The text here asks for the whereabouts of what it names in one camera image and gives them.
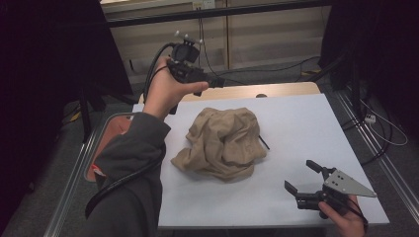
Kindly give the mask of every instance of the beige fabric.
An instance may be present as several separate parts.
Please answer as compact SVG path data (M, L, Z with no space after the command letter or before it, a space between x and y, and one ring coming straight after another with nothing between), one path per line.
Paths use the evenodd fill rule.
M255 115L246 108L205 108L186 136L192 148L181 150L172 164L182 171L213 175L224 181L251 176L253 160L266 156L259 132Z

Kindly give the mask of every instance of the white tabletop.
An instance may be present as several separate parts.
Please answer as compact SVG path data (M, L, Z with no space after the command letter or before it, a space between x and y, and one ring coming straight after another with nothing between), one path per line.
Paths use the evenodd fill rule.
M261 136L271 147L258 160L254 174L224 183L213 177L179 171L170 159L190 146L185 135L204 108L218 110L245 107L258 118ZM136 105L135 112L142 110ZM163 202L161 228L298 227L330 224L318 211L299 210L284 189L284 180L299 192L322 188L322 176L305 166L313 160L336 167L372 189L345 134L324 95L288 96L182 102L177 114L165 120L172 130L166 137L162 164ZM378 198L358 197L370 224L388 223Z

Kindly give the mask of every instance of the human hand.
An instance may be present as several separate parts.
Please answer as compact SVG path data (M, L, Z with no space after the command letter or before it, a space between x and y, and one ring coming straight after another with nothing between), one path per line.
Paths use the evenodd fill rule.
M361 212L355 205L355 203L358 204L357 197L349 196L349 199L353 202L348 200L348 205L354 210ZM352 211L346 211L345 214L341 215L324 201L321 201L318 207L336 224L337 230L342 237L362 237L366 234L363 219Z
M185 95L201 92L209 87L208 82L182 84L176 81L167 68L170 57L160 57L157 60L156 71L148 90L147 100L142 111L164 120L170 110L179 104Z

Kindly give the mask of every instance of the person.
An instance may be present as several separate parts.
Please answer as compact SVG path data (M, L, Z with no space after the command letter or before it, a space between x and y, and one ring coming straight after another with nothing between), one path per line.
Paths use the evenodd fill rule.
M164 120L169 111L185 95L209 87L207 82L177 82L167 68L168 59L160 57L157 61L142 113L135 114L129 130L111 140L96 159L96 165L107 176L104 186L141 169L150 160L163 159L164 138L170 131ZM161 200L158 167L106 195L92 210L80 236L156 236ZM358 216L340 215L325 202L319 207L336 223L342 236L364 235Z

